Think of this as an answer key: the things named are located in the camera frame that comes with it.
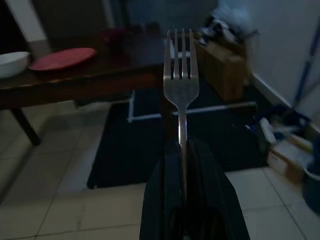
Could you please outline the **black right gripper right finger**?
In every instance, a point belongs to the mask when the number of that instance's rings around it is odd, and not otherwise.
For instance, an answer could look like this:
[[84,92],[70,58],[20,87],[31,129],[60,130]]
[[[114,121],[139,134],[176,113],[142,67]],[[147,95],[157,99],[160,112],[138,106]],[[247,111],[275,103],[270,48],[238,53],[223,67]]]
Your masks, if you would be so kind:
[[210,148],[188,140],[187,216],[192,240],[250,239],[235,188]]

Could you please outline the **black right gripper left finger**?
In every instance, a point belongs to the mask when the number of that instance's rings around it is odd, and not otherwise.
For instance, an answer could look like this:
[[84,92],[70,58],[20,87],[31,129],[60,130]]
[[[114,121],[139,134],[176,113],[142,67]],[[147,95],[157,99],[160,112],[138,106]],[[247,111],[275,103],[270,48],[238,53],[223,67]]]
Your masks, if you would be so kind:
[[139,238],[182,240],[185,236],[185,197],[181,148],[171,140],[163,146],[145,186]]

